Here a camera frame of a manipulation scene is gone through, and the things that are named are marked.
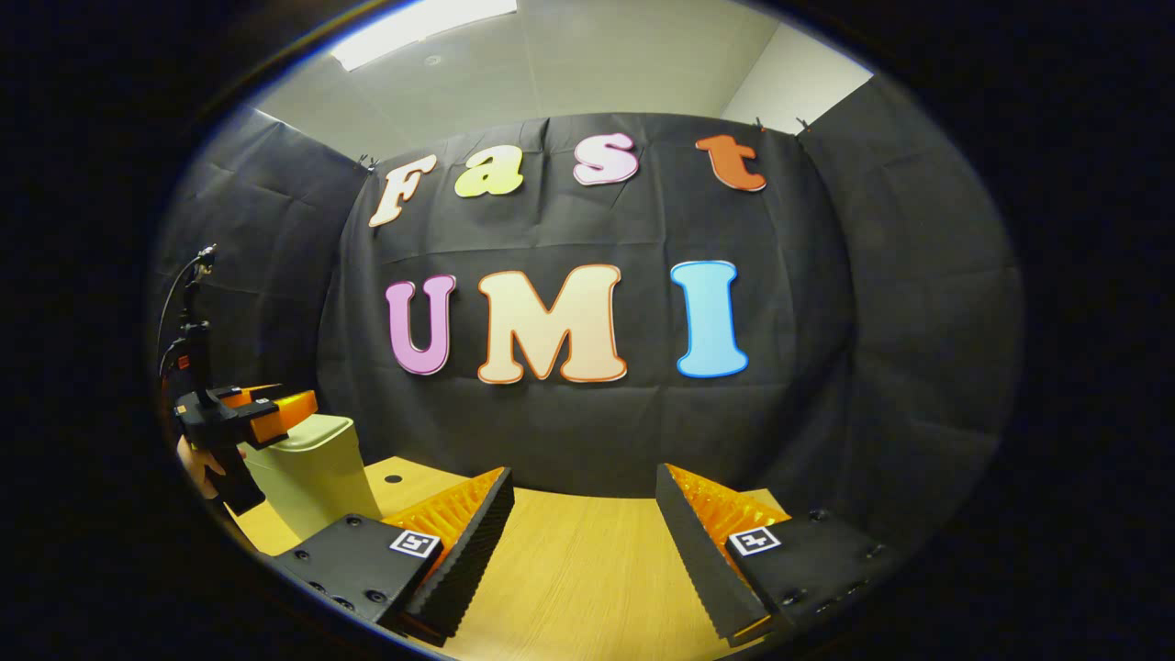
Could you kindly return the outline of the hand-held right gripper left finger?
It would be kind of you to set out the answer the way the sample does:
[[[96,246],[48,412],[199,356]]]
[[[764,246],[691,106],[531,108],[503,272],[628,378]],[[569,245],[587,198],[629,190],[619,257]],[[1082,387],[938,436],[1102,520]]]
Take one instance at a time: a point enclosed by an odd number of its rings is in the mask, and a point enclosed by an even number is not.
[[[488,470],[384,520],[341,515],[274,566],[365,622],[441,647],[474,602],[513,505],[512,470]]]

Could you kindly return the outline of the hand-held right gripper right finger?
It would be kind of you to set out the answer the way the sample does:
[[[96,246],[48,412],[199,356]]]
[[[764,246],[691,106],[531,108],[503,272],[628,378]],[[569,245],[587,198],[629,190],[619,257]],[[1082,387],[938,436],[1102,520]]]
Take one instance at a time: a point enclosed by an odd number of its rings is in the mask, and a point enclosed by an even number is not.
[[[654,501],[728,645],[815,629],[892,575],[899,560],[889,544],[830,510],[788,515],[674,465],[657,468]]]

